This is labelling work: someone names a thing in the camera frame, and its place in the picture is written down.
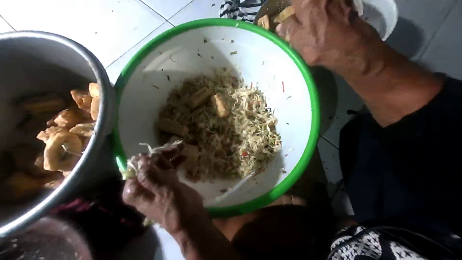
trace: white bowl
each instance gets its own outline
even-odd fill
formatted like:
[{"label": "white bowl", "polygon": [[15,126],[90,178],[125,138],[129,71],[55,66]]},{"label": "white bowl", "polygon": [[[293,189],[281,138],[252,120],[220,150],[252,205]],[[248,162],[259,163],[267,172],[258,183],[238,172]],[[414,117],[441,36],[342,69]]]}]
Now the white bowl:
[{"label": "white bowl", "polygon": [[398,22],[398,7],[394,0],[363,0],[364,13],[361,16],[372,25],[383,41],[388,39]]},{"label": "white bowl", "polygon": [[120,104],[114,151],[119,168],[125,169],[127,157],[147,152],[139,143],[162,145],[154,124],[170,90],[187,78],[213,75],[222,68],[231,68],[236,76],[258,84],[264,92],[279,121],[276,129],[282,150],[264,172],[224,197],[220,190],[235,187],[239,180],[183,180],[204,197],[214,217],[238,215],[269,204],[306,169],[316,148],[320,119],[317,90],[303,59],[275,34],[255,25],[203,19],[179,25],[150,41],[115,84]]}]

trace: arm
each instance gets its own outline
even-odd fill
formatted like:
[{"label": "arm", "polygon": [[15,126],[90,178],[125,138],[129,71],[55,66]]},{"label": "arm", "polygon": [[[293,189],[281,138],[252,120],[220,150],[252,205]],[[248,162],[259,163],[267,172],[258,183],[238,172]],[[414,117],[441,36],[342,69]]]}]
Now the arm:
[{"label": "arm", "polygon": [[159,169],[157,159],[138,156],[138,175],[127,180],[124,202],[165,228],[187,260],[239,259],[230,241],[213,225],[201,196],[181,183],[174,169]]},{"label": "arm", "polygon": [[381,41],[347,0],[293,0],[295,16],[276,29],[309,65],[340,74],[382,126],[432,100],[443,83]]}]

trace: striped fabric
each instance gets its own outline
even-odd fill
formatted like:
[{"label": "striped fabric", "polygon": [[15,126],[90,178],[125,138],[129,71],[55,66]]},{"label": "striped fabric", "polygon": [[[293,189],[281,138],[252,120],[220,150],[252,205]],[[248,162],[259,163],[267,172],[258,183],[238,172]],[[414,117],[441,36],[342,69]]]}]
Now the striped fabric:
[{"label": "striped fabric", "polygon": [[266,0],[226,0],[220,6],[220,17],[253,23]]}]

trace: forearm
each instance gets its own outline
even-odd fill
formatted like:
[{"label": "forearm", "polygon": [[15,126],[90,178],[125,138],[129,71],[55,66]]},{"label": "forearm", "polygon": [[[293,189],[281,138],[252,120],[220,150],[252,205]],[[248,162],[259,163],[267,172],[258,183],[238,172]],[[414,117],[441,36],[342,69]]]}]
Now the forearm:
[{"label": "forearm", "polygon": [[366,43],[352,64],[338,73],[364,100],[382,126],[401,120],[430,102],[443,83],[379,39]]},{"label": "forearm", "polygon": [[185,224],[184,228],[172,236],[187,260],[239,259],[231,242],[208,218]]}]

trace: wrinkled hand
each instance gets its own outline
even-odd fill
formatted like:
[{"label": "wrinkled hand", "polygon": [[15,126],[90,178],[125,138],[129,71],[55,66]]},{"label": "wrinkled hand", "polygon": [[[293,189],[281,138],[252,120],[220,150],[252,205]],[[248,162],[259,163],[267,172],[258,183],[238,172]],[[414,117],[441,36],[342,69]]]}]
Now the wrinkled hand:
[{"label": "wrinkled hand", "polygon": [[125,203],[172,235],[185,225],[207,218],[199,193],[179,181],[175,165],[163,155],[139,155],[136,161],[138,175],[125,183],[122,195]]},{"label": "wrinkled hand", "polygon": [[276,32],[309,65],[322,65],[340,74],[348,68],[368,69],[364,60],[371,41],[381,42],[375,29],[359,18],[353,0],[293,0],[295,15]]}]

